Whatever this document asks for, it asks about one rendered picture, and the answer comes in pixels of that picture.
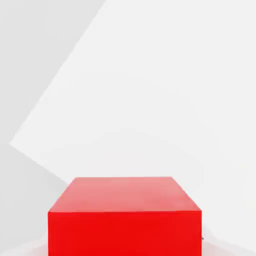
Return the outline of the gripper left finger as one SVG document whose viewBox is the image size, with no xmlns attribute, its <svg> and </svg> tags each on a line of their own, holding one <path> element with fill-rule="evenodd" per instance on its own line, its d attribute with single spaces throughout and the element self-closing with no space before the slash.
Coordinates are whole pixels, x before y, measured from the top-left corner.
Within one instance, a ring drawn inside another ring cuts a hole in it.
<svg viewBox="0 0 256 256">
<path fill-rule="evenodd" d="M 47 238 L 26 243 L 21 247 L 18 256 L 48 256 Z"/>
</svg>

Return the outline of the small red cube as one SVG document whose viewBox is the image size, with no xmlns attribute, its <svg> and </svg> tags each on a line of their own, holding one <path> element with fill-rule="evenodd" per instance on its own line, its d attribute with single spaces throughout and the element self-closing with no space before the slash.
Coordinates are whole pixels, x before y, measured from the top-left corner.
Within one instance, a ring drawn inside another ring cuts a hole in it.
<svg viewBox="0 0 256 256">
<path fill-rule="evenodd" d="M 77 177 L 47 220 L 48 256 L 202 256 L 202 211 L 172 177 Z"/>
</svg>

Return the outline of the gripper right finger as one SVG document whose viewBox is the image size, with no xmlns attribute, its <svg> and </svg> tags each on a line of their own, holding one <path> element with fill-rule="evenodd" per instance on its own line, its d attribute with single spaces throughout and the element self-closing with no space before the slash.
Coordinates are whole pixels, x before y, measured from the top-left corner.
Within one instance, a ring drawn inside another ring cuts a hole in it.
<svg viewBox="0 0 256 256">
<path fill-rule="evenodd" d="M 238 245 L 204 236 L 202 256 L 253 256 L 253 252 Z"/>
</svg>

